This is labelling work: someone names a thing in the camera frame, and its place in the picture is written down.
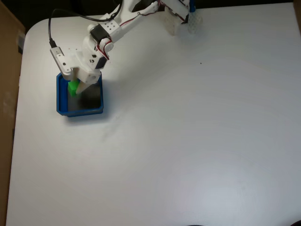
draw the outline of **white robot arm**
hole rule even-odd
[[[189,0],[158,0],[141,11],[132,12],[139,1],[123,0],[119,12],[117,7],[111,14],[105,14],[100,18],[109,19],[113,14],[118,13],[114,19],[99,22],[97,25],[91,24],[87,28],[82,51],[65,56],[60,47],[51,48],[50,52],[64,79],[80,80],[76,94],[98,81],[101,76],[100,69],[103,69],[109,60],[108,52],[113,49],[114,43],[136,26],[141,17],[156,13],[160,4],[168,7],[181,18],[185,18],[189,13]]]

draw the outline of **dark floor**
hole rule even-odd
[[[197,8],[213,8],[240,5],[257,5],[292,0],[195,0]],[[55,8],[64,8],[84,15],[101,15],[113,11],[113,0],[2,0],[15,16],[29,30],[37,22],[49,18]]]

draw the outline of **white table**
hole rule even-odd
[[[149,16],[103,70],[104,113],[56,112],[48,21],[26,36],[7,226],[288,226],[301,219],[301,39],[292,3]],[[90,21],[58,18],[80,48]]]

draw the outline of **cardboard box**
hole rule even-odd
[[[5,226],[25,28],[0,1],[0,226]]]
[[[294,0],[293,7],[295,8],[296,18],[298,21],[299,30],[301,31],[301,0]]]

